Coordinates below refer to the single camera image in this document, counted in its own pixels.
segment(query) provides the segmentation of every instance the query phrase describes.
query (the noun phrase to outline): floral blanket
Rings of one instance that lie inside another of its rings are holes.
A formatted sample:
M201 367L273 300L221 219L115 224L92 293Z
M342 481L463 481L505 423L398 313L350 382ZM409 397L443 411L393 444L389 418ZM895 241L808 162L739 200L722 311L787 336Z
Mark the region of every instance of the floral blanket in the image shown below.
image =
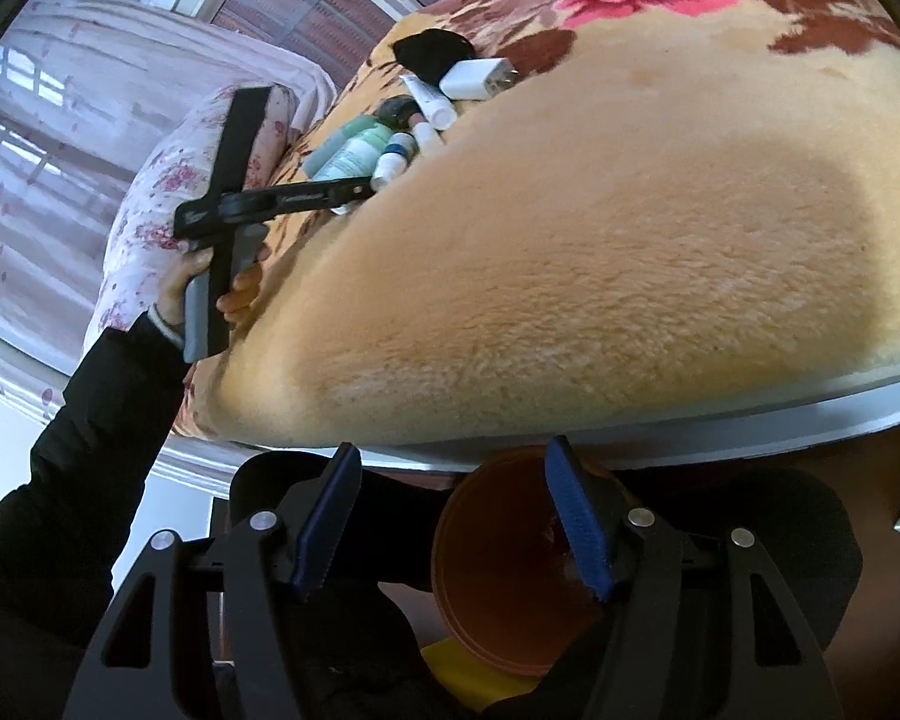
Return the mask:
M271 225L190 432L520 445L899 370L900 32L877 0L442 1L275 180L400 94L389 46L431 26L524 79L356 213Z

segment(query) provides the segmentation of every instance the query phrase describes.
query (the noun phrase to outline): blue gripper pad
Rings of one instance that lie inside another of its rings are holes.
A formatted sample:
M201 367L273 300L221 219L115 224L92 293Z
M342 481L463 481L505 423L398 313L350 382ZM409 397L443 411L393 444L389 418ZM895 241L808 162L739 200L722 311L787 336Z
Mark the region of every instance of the blue gripper pad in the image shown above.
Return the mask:
M613 589L613 577L607 563L607 534L578 477L586 471L570 455L570 451L560 437L548 443L543 461L547 488L554 499L583 584L594 592L598 601L603 602L610 597Z

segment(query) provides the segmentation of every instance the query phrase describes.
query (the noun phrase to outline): black jacket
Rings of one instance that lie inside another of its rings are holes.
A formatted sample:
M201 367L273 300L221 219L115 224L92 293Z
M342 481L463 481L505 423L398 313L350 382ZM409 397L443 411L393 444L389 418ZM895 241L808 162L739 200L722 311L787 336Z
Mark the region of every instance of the black jacket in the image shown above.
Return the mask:
M62 717L187 370L146 316L106 330L0 502L0 720Z

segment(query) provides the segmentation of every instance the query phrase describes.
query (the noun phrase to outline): white wall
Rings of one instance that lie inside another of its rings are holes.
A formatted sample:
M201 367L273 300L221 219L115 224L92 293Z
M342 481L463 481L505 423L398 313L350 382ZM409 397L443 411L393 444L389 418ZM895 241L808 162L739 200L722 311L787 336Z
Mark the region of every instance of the white wall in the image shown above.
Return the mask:
M29 450L42 427L0 402L0 499L29 480ZM146 482L143 504L137 512L127 549L114 566L118 586L146 540L155 531L170 528L183 538L203 538L210 528L207 493L176 482L151 476Z

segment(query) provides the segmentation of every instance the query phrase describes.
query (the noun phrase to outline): yellow object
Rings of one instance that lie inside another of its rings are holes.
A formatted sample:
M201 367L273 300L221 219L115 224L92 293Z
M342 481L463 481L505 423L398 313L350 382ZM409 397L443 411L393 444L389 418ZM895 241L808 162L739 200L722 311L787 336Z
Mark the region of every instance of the yellow object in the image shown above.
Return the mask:
M424 647L420 654L437 682L476 712L502 699L529 693L540 682L535 677L514 677L483 664L454 638Z

